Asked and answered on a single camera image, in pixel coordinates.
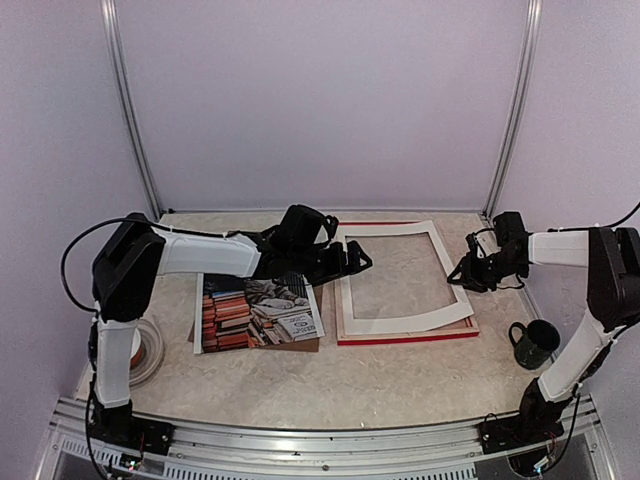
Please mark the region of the cat photo print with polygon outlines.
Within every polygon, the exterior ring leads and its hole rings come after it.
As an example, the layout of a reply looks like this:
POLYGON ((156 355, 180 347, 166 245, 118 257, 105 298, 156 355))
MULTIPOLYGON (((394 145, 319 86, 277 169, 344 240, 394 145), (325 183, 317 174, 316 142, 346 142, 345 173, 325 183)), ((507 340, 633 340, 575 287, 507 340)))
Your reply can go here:
POLYGON ((266 349, 325 336, 313 287, 300 274, 248 280, 197 278, 193 353, 266 349))

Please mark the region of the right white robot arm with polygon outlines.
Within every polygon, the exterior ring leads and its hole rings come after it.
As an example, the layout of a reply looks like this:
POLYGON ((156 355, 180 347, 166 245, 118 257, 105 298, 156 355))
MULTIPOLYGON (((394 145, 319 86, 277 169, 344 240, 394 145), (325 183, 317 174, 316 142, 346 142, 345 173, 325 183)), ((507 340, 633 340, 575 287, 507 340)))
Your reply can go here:
POLYGON ((639 321, 639 233, 634 228, 589 227, 530 233, 495 225, 498 250, 484 255, 477 236, 448 275, 451 285, 484 293, 501 281, 527 276, 530 266, 571 266, 587 272, 583 319, 556 360, 525 389, 516 415, 478 426, 484 453, 496 453, 560 436, 561 415, 604 363, 618 336, 639 321))

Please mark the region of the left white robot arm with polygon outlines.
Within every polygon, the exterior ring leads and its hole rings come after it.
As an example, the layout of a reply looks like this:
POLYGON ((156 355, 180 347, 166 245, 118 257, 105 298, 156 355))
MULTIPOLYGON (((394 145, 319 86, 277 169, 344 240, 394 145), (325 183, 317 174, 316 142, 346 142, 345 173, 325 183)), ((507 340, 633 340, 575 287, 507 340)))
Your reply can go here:
POLYGON ((279 224, 260 232, 174 229, 154 224, 141 213, 116 223, 92 265, 93 414, 86 422, 86 435, 140 454, 167 455, 175 430, 170 423, 135 416, 130 396, 134 333, 157 277, 203 273, 271 280, 296 273, 317 286, 373 265, 357 242, 335 241, 336 217, 304 205, 289 207, 279 224))

